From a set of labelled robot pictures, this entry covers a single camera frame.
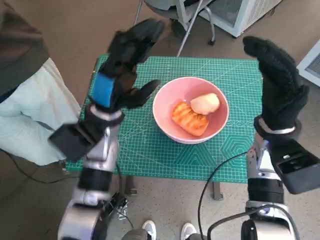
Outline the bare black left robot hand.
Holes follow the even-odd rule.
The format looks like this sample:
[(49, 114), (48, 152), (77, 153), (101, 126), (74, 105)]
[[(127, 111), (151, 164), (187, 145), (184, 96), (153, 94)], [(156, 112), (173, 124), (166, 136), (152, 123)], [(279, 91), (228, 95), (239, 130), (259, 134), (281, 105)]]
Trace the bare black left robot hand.
[(160, 81), (134, 87), (137, 66), (144, 63), (165, 28), (162, 20), (148, 18), (130, 29), (118, 30), (108, 47), (108, 58), (99, 68), (90, 99), (98, 109), (113, 113), (143, 106)]

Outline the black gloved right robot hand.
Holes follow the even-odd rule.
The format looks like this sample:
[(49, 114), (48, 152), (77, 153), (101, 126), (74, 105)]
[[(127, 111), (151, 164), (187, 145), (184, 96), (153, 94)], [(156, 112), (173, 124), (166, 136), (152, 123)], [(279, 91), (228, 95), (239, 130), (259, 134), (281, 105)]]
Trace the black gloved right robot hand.
[(242, 42), (244, 52), (258, 60), (263, 77), (262, 119), (272, 131), (293, 128), (310, 90), (298, 81), (295, 60), (270, 40), (246, 36)]

